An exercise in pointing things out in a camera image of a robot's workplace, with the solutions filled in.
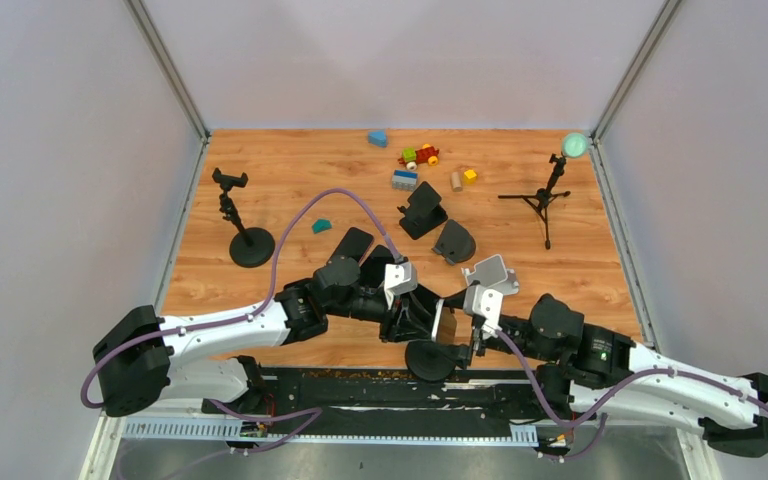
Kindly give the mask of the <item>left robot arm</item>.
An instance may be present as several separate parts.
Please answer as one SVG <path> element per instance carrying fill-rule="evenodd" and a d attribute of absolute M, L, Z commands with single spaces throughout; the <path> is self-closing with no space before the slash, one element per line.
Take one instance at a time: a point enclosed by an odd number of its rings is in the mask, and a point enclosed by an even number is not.
<path fill-rule="evenodd" d="M 93 349 L 101 408 L 124 417 L 161 400 L 203 398 L 256 412 L 264 383 L 249 363 L 215 356 L 307 341 L 325 333 L 332 316 L 375 323 L 387 343 L 436 339 L 443 301 L 418 283 L 413 265 L 385 264 L 377 278 L 370 284 L 355 258 L 334 255 L 268 302 L 195 316 L 135 307 Z"/>

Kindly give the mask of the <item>tall black round-base stand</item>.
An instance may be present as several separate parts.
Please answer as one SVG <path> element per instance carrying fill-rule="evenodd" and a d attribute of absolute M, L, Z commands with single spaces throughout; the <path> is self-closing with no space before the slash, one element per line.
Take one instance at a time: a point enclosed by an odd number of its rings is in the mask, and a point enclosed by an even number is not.
<path fill-rule="evenodd" d="M 453 300 L 441 298 L 447 306 L 455 310 Z M 408 370 L 419 380 L 439 383 L 453 374 L 456 368 L 465 370 L 472 361 L 470 344 L 455 343 L 442 345 L 431 340 L 410 341 L 405 349 L 405 362 Z"/>

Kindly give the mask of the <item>black round-base clamp stand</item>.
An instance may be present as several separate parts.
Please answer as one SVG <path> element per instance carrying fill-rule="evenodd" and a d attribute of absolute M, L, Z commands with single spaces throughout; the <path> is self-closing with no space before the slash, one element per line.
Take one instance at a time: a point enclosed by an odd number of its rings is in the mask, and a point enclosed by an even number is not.
<path fill-rule="evenodd" d="M 229 244 L 231 260 L 243 268 L 255 268 L 265 264 L 271 259 L 276 248 L 273 235 L 264 228 L 246 227 L 234 200 L 230 196 L 232 189 L 247 186 L 248 175 L 246 173 L 241 173 L 238 176 L 227 175 L 216 167 L 211 178 L 222 191 L 219 195 L 219 211 L 222 213 L 222 218 L 230 222 L 237 230 Z"/>

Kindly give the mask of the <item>pink phone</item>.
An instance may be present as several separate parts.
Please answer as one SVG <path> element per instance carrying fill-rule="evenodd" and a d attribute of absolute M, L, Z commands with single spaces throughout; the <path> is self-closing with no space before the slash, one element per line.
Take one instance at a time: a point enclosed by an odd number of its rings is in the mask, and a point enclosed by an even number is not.
<path fill-rule="evenodd" d="M 360 228 L 350 227 L 331 255 L 331 259 L 351 258 L 360 264 L 374 243 L 374 236 Z"/>

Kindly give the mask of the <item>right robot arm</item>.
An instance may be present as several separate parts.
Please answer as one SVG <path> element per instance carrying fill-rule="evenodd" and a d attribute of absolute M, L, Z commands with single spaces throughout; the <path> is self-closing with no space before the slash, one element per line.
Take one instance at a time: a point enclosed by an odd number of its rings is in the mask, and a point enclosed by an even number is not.
<path fill-rule="evenodd" d="M 695 434 L 721 453 L 768 453 L 768 375 L 718 375 L 586 322 L 550 294 L 526 318 L 503 312 L 503 294 L 475 284 L 440 301 L 473 320 L 471 348 L 514 355 L 533 384 L 537 413 L 573 429 L 597 417 Z"/>

